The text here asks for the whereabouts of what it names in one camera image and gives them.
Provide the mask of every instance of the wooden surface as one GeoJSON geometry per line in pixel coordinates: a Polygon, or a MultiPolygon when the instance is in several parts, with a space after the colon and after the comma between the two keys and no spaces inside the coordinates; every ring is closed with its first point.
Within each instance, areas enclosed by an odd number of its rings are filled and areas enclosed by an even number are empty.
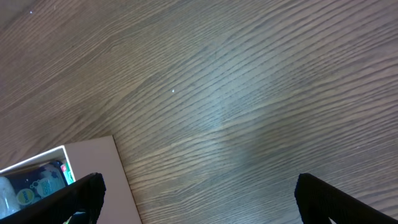
{"type": "Polygon", "coordinates": [[[2,168],[113,134],[144,224],[300,223],[301,172],[398,218],[397,1],[18,1],[2,168]]]}

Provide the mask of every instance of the white box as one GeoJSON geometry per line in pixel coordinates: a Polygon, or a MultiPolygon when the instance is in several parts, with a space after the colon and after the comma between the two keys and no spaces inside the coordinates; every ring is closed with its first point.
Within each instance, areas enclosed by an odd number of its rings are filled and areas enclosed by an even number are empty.
{"type": "Polygon", "coordinates": [[[106,192],[98,224],[141,224],[112,136],[56,147],[0,170],[0,175],[54,160],[66,160],[69,163],[74,181],[90,173],[102,174],[106,192]]]}

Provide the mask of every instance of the black object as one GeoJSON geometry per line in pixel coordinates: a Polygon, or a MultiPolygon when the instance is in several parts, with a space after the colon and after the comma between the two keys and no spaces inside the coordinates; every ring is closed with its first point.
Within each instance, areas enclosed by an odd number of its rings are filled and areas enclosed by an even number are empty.
{"type": "Polygon", "coordinates": [[[83,212],[70,224],[95,224],[104,204],[105,183],[101,174],[89,174],[33,205],[0,220],[0,224],[62,224],[76,212],[83,212]]]}
{"type": "Polygon", "coordinates": [[[294,195],[304,224],[398,224],[311,174],[299,175],[294,195]]]}

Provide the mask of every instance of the cardboard box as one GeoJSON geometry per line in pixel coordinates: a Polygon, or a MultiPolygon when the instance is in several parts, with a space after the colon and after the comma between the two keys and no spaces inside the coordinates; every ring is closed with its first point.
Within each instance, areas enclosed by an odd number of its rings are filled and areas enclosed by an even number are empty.
{"type": "Polygon", "coordinates": [[[93,172],[103,175],[106,193],[98,224],[141,224],[112,136],[56,147],[0,170],[0,175],[39,166],[54,160],[67,161],[74,180],[93,172]]]}

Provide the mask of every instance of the wood grain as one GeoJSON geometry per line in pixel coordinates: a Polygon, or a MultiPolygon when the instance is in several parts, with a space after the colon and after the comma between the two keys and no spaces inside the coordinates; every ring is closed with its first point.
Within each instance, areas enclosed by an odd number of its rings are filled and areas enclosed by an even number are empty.
{"type": "Polygon", "coordinates": [[[398,218],[398,2],[18,1],[1,167],[113,134],[145,224],[301,223],[301,172],[398,218]]]}

